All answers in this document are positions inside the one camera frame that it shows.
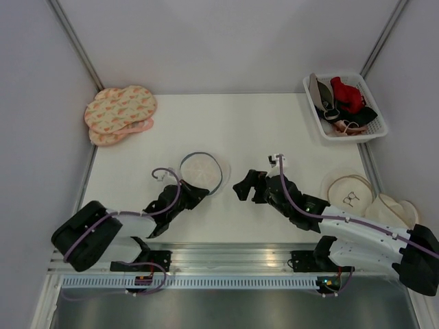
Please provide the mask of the white mesh laundry bag blue zipper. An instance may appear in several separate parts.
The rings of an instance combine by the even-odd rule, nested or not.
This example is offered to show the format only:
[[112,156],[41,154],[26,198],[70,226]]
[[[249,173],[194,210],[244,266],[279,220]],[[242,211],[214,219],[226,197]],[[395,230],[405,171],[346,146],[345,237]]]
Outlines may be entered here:
[[209,196],[213,196],[228,184],[231,168],[223,157],[195,151],[181,159],[178,171],[185,182],[204,188],[209,191]]

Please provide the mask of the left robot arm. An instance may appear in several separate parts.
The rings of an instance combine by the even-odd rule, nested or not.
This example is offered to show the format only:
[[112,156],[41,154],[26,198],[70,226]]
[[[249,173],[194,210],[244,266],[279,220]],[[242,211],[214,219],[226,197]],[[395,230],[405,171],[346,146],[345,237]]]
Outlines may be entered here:
[[193,210],[209,194],[206,188],[180,180],[176,185],[165,186],[143,212],[110,211],[93,200],[62,224],[52,234],[51,242],[64,262],[83,272],[104,255],[117,236],[136,242],[140,238],[155,239],[181,212]]

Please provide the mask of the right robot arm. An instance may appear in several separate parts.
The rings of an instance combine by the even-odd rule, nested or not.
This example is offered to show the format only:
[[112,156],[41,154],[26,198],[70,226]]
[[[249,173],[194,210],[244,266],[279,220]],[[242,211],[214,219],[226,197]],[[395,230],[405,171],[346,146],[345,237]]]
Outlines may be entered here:
[[268,204],[297,228],[321,234],[313,263],[322,271],[335,267],[386,272],[426,296],[438,292],[438,240],[426,226],[394,228],[358,219],[329,202],[301,193],[284,175],[249,170],[233,186],[241,201],[251,191],[255,204]]

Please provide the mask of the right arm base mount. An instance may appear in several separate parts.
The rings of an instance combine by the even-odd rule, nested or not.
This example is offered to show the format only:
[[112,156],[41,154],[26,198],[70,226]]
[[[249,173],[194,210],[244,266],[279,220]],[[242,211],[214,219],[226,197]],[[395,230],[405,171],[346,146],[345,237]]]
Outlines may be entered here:
[[287,265],[295,273],[349,273],[355,270],[351,266],[336,265],[328,252],[311,250],[291,251]]

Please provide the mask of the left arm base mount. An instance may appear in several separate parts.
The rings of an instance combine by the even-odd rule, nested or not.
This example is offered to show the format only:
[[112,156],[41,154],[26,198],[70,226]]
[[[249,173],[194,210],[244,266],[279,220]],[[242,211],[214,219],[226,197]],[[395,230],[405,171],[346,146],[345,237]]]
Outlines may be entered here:
[[111,262],[111,272],[168,272],[172,252],[169,250],[150,250],[141,252],[131,263]]

